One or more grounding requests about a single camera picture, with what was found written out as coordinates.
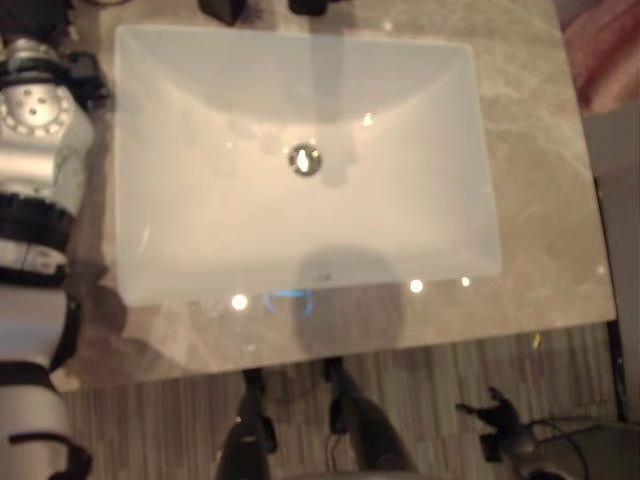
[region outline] blue light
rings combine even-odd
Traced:
[[[276,309],[271,302],[272,296],[276,298],[306,298],[307,304],[304,308],[302,316],[308,317],[313,313],[313,294],[311,290],[279,290],[273,293],[263,293],[262,298],[264,300],[264,304],[269,310],[271,310],[273,313],[276,313]]]

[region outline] undermount sink basin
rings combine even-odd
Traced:
[[[126,26],[116,80],[131,305],[500,270],[466,47]]]

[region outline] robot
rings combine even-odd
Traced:
[[[0,476],[9,479],[82,480],[91,470],[49,378],[80,328],[63,288],[65,248],[94,138],[88,111],[106,95],[92,55],[59,53],[70,8],[0,1]],[[55,464],[61,449],[67,465]]]

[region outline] chrome drain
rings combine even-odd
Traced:
[[[322,167],[322,155],[315,145],[301,143],[289,152],[289,166],[296,175],[310,177]]]

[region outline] vanity countertop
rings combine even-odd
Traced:
[[[310,22],[282,0],[249,0],[235,28],[342,32],[469,45],[475,54],[503,271],[424,285],[366,286],[127,310],[116,293],[112,115],[101,117],[71,287],[86,323],[63,390],[213,373],[603,322],[615,307],[596,192],[551,0],[355,0]],[[83,47],[113,81],[114,33],[127,23],[226,28],[196,0],[135,0],[75,13]]]

